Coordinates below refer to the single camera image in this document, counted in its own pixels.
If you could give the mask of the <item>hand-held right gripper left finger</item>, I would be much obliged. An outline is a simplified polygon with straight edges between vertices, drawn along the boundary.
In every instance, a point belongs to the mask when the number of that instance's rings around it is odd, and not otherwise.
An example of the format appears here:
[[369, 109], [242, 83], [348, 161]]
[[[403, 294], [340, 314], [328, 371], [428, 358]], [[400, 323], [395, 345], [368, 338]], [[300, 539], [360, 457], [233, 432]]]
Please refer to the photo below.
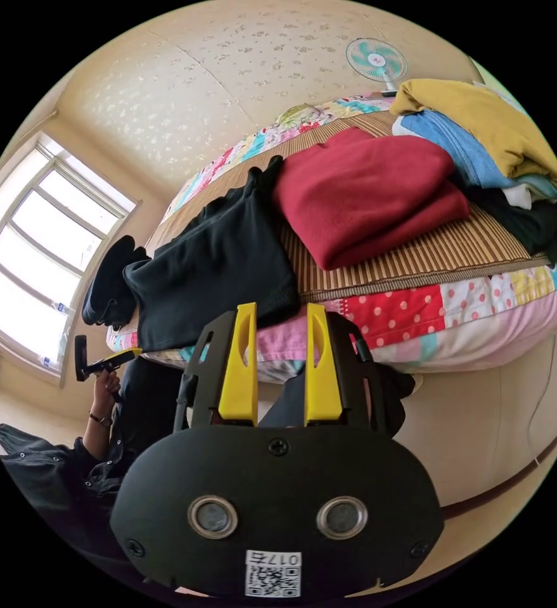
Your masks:
[[218, 413], [224, 422], [258, 422], [257, 304], [237, 308]]

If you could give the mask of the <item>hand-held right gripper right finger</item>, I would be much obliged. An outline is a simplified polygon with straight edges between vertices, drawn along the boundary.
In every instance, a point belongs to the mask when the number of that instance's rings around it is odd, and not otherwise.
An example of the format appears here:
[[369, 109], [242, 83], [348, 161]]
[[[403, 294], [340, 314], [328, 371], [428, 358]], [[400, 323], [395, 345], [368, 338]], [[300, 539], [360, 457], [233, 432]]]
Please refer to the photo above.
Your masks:
[[341, 415], [342, 401], [326, 309], [310, 303], [307, 305], [304, 424], [334, 423]]

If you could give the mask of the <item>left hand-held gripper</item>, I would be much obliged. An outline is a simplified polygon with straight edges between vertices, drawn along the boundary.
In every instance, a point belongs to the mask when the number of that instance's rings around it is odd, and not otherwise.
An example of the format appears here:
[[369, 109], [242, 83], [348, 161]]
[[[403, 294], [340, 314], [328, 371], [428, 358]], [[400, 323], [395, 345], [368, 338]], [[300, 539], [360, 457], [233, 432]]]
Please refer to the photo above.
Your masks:
[[84, 380], [90, 375], [98, 376], [103, 371], [114, 372], [121, 366], [137, 359], [141, 353], [142, 350], [140, 348], [133, 347], [114, 353], [111, 357], [88, 364], [84, 367]]

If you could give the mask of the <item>person's left hand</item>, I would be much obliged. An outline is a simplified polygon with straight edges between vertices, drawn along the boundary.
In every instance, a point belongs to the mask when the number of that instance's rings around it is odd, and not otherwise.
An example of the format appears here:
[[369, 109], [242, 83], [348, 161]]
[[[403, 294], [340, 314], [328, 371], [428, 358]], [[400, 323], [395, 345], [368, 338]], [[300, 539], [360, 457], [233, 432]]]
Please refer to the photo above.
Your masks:
[[94, 381], [91, 414], [100, 419], [111, 416], [119, 389], [120, 379], [116, 371], [103, 370], [98, 374]]

